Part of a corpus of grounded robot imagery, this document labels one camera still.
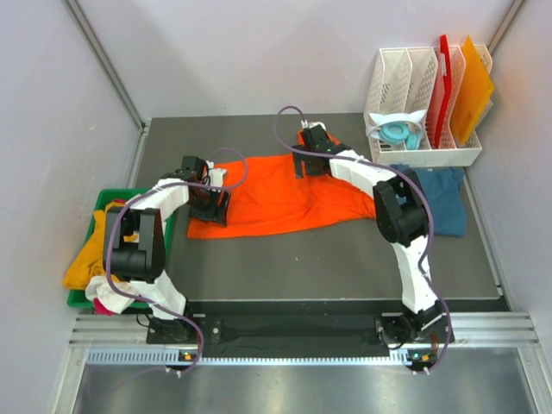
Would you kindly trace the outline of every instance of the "yellow folder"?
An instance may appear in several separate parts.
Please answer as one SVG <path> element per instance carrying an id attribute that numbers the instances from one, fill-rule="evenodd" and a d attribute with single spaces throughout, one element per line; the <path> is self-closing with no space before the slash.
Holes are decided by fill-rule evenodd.
<path id="1" fill-rule="evenodd" d="M 469 36 L 461 49 L 466 59 L 466 71 L 450 117 L 450 130 L 453 137 L 464 145 L 494 91 L 494 83 Z"/>

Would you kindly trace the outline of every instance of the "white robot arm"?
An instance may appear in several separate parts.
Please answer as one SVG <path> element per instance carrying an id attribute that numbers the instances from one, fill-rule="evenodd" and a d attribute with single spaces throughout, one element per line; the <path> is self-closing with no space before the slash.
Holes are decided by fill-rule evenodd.
<path id="1" fill-rule="evenodd" d="M 360 157 L 352 149 L 341 151 L 338 155 L 360 160 Z M 330 160 L 329 168 L 331 176 L 342 179 L 354 185 L 373 198 L 373 188 L 382 181 L 388 181 L 396 175 L 387 170 L 374 166 L 367 166 L 359 162 L 347 160 Z M 391 243 L 397 256 L 398 270 L 403 284 L 403 304 L 413 313 L 426 311 L 435 305 L 437 297 L 424 279 L 424 275 L 418 269 L 418 262 L 427 245 L 427 235 L 420 235 L 411 241 L 410 246 L 395 242 Z M 423 263 L 427 277 L 430 276 L 430 265 Z"/>
<path id="2" fill-rule="evenodd" d="M 205 221 L 226 223 L 229 194 L 226 191 L 208 191 L 187 185 L 163 186 L 182 181 L 209 182 L 223 185 L 226 170 L 214 168 L 214 163 L 197 157 L 184 157 L 182 167 L 167 174 L 152 188 L 151 196 L 132 205 L 125 214 L 111 257 L 113 273 L 128 281 L 142 297 L 153 300 L 164 308 L 185 314 L 186 298 L 173 285 L 165 271 L 165 221 L 179 207 L 190 204 L 191 216 Z M 121 207 L 108 211 L 105 245 Z M 125 242 L 123 235 L 138 233 L 138 238 Z M 174 316 L 152 306 L 154 317 L 174 320 Z"/>
<path id="3" fill-rule="evenodd" d="M 412 340 L 427 337 L 442 319 L 442 305 L 426 280 L 430 278 L 427 259 L 423 261 L 423 273 L 418 267 L 428 241 L 428 217 L 421 199 L 395 173 L 358 162 L 363 157 L 350 147 L 335 143 L 322 123 L 303 126 L 303 145 L 295 148 L 309 154 L 293 153 L 296 176 L 329 174 L 347 181 L 374 199 L 379 232 L 393 247 L 402 280 L 405 309 L 400 324 Z M 348 160 L 316 157 L 312 153 L 332 154 Z M 412 170 L 405 174 L 420 187 Z"/>

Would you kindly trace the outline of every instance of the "green tray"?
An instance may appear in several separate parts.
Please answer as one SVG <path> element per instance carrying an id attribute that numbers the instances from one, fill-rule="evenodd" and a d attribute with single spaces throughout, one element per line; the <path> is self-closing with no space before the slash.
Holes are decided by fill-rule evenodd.
<path id="1" fill-rule="evenodd" d="M 147 190 L 149 189 L 148 188 L 117 188 L 117 189 L 103 190 L 97 196 L 97 201 L 96 201 L 96 206 L 94 207 L 94 211 L 105 209 L 105 206 L 111 203 L 113 200 L 116 200 L 116 199 L 130 200 L 135 195 L 143 194 Z M 166 221 L 165 250 L 166 250 L 167 259 L 171 252 L 171 243 L 173 239 L 173 229 L 174 229 L 174 218 L 175 218 L 175 215 L 173 214 Z M 94 216 L 92 216 L 92 219 L 90 220 L 90 226 L 88 226 L 88 233 L 86 234 L 86 241 L 90 239 L 94 231 L 94 224 L 95 224 Z M 93 308 L 94 307 L 94 304 L 86 298 L 85 291 L 77 291 L 73 289 L 69 291 L 67 304 L 72 308 Z M 147 308 L 148 305 L 143 302 L 134 302 L 130 305 L 130 307 L 143 309 L 143 308 Z"/>

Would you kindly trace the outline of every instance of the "gray table surface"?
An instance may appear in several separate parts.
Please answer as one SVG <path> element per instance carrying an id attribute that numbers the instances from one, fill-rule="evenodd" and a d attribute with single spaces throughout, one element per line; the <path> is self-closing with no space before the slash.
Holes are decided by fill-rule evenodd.
<path id="1" fill-rule="evenodd" d="M 329 132 L 370 154 L 362 114 L 318 114 Z M 208 159 L 220 147 L 246 156 L 285 154 L 272 135 L 272 116 L 154 118 L 136 181 L 154 185 L 180 166 L 182 156 Z M 298 116 L 282 116 L 281 136 L 296 142 Z M 217 161 L 235 160 L 221 155 Z M 485 248 L 469 204 L 467 234 L 437 236 L 431 276 L 445 298 L 497 298 Z M 187 211 L 178 213 L 167 271 L 191 300 L 398 299 L 402 289 L 391 247 L 374 220 L 354 220 L 287 235 L 226 240 L 186 238 Z"/>

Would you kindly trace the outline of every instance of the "white wall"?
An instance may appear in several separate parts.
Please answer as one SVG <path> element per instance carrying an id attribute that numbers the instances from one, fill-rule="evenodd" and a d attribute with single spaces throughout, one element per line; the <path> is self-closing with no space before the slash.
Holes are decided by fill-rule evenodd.
<path id="1" fill-rule="evenodd" d="M 552 363 L 552 3 L 527 2 L 494 56 L 495 107 L 472 168 L 513 304 Z"/>
<path id="2" fill-rule="evenodd" d="M 80 0 L 142 116 L 361 112 L 379 47 L 492 35 L 511 0 Z"/>
<path id="3" fill-rule="evenodd" d="M 74 321 L 63 273 L 137 131 L 61 1 L 0 16 L 0 411 L 41 413 Z"/>

